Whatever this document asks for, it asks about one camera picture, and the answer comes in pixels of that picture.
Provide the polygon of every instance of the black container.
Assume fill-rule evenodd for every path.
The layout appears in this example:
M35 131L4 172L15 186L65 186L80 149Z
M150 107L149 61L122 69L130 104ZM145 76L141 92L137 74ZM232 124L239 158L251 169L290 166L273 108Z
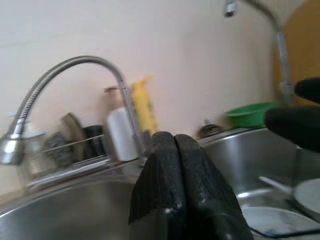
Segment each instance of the black container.
M84 127L83 130L87 139L104 134L104 130L101 125L87 126L87 127ZM89 149L87 151L87 155L89 158L106 156L102 137L96 137L88 140L88 145L89 145Z

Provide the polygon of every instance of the kitchen sink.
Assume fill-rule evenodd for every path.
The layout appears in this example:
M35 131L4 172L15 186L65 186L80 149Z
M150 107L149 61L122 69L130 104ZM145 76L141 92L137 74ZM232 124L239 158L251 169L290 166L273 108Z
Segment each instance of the kitchen sink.
M128 240L135 177L95 177L7 206L1 240Z
M258 176L292 184L296 146L267 129L227 131L199 140L242 207L289 209L288 196ZM297 182L320 177L320 157L303 151ZM127 240L136 176L83 177L33 193L0 211L1 240Z
M199 143L232 186L243 208L292 209L287 201L289 196L270 188L259 176L288 186L320 178L320 154L300 150L297 162L296 146L266 128L237 129L201 139Z

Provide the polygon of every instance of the chrome faucet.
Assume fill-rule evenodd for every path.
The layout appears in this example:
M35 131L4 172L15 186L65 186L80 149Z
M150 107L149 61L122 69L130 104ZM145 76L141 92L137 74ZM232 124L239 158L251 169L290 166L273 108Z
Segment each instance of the chrome faucet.
M242 0L246 4L250 5L254 9L263 13L268 20L271 22L273 30L275 32L275 40L277 44L277 50L280 60L281 67L281 84L280 88L283 95L283 103L287 106L295 105L294 91L293 86L290 82L289 76L289 63L288 63L288 50L285 39L284 31L281 27L281 24L277 20L276 16L262 3L257 2L256 0ZM237 11L237 0L226 0L224 8L224 16L226 18L232 17Z
M47 86L47 84L58 74L75 65L85 63L101 65L106 69L109 69L113 73L119 85L122 98L124 99L128 111L129 120L131 122L131 127L135 137L137 152L141 159L143 159L143 139L138 127L138 122L133 109L130 93L122 73L116 66L103 58L97 56L77 56L65 60L47 71L44 75L42 75L42 77L40 77L40 79L33 85L28 94L25 96L7 133L0 139L0 164L21 164L25 155L25 145L23 138L25 124L32 106L34 105L38 96Z

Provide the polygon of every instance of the beige wall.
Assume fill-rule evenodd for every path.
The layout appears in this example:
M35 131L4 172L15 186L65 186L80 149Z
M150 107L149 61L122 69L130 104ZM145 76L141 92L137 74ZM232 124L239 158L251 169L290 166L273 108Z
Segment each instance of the beige wall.
M242 2L223 17L224 0L10 0L0 7L0 133L8 112L46 70L70 57L97 55L129 83L148 84L161 130L194 134L205 118L273 98L272 31ZM264 0L284 20L302 1ZM77 66L38 99L33 124L47 132L74 112L84 125L102 123L103 88L115 83L99 66ZM14 173L0 168L0 179ZM10 192L16 184L0 184Z

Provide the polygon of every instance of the green bowl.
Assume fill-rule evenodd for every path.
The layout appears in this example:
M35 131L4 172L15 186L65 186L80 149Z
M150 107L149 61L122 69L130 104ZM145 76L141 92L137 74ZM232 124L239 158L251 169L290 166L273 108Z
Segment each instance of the green bowl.
M224 115L236 128L263 128L266 112L275 107L276 102L262 102L232 109Z

